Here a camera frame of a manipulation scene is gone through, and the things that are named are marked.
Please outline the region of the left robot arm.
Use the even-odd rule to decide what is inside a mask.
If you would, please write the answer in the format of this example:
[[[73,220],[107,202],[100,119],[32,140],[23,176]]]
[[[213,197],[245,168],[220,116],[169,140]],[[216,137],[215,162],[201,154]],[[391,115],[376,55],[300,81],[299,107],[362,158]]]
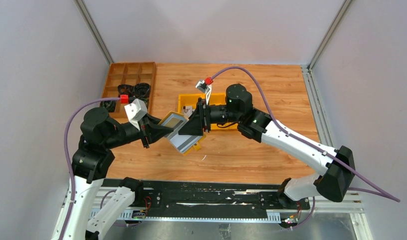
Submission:
[[[145,148],[173,132],[173,128],[158,124],[149,114],[139,120],[139,127],[119,123],[103,107],[88,110],[80,125],[78,149],[68,158],[70,190],[54,240],[102,240],[121,213],[129,206],[150,207],[151,199],[141,180],[125,177],[114,195],[90,216],[95,198],[104,183],[115,156],[114,148],[140,140]]]

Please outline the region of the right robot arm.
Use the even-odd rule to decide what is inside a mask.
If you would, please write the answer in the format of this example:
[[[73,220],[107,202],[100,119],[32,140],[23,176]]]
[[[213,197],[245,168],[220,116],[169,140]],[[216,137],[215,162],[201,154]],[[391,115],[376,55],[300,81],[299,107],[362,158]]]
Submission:
[[[280,207],[289,209],[297,201],[315,196],[336,203],[343,201],[355,176],[349,148],[323,145],[284,126],[255,108],[252,94],[241,84],[230,85],[225,93],[225,104],[221,105],[208,105],[199,98],[194,112],[178,133],[203,136],[212,124],[236,123],[244,137],[285,151],[314,170],[314,174],[282,182],[276,194]]]

